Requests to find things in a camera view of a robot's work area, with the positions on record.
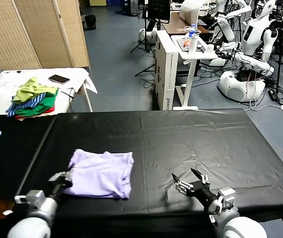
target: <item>red cloth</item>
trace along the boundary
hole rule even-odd
[[[53,112],[53,111],[54,111],[54,105],[53,105],[53,107],[51,107],[50,109],[46,110],[46,111],[43,112],[43,113],[51,113],[51,112]],[[29,117],[15,116],[15,118],[16,118],[16,119],[21,119],[21,118],[29,118]]]

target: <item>lavender cloth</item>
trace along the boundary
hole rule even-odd
[[[69,165],[73,186],[64,193],[98,198],[129,198],[132,152],[94,154],[75,150]]]

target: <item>white desk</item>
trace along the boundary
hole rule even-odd
[[[2,71],[1,75],[8,72],[17,72],[17,70]],[[70,81],[66,84],[54,83],[48,80],[48,78],[54,74],[62,77],[69,78]],[[59,92],[55,101],[54,114],[66,113],[70,102],[72,100],[70,96],[74,96],[75,93],[81,88],[82,95],[85,100],[85,104],[90,112],[93,111],[90,99],[88,97],[86,89],[89,89],[95,93],[97,90],[88,72],[83,68],[50,68],[50,69],[34,69],[34,70],[22,70],[19,77],[19,82],[27,82],[31,77],[36,77],[40,84],[58,87]],[[6,115],[6,110],[11,105],[12,96],[15,95],[17,87],[13,90],[8,90],[8,95],[0,98],[0,115]]]
[[[194,73],[195,73],[196,62],[197,62],[197,60],[216,59],[218,56],[217,56],[217,54],[215,54],[215,51],[212,51],[212,52],[206,52],[205,51],[208,48],[208,45],[200,37],[198,38],[198,44],[201,45],[204,52],[196,51],[192,54],[189,54],[188,52],[184,52],[177,42],[178,39],[183,39],[184,36],[185,35],[171,36],[171,39],[174,42],[175,46],[177,47],[177,49],[179,51],[179,55],[181,56],[181,58],[183,60],[191,63],[189,74],[188,74],[187,80],[186,80],[186,86],[185,86],[184,94],[182,92],[181,86],[175,87],[177,95],[179,96],[179,99],[181,101],[181,107],[173,107],[173,110],[198,110],[197,106],[188,106],[188,101],[189,101],[190,92],[191,92],[192,83],[193,83],[193,78],[194,78]]]

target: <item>trash can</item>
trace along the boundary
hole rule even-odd
[[[87,25],[87,30],[95,30],[96,29],[96,17],[94,15],[85,16],[85,21]]]

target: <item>smartphone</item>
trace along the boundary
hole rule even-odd
[[[51,76],[49,80],[51,80],[52,82],[61,83],[61,84],[65,84],[66,82],[70,81],[68,78],[64,78],[56,74]]]

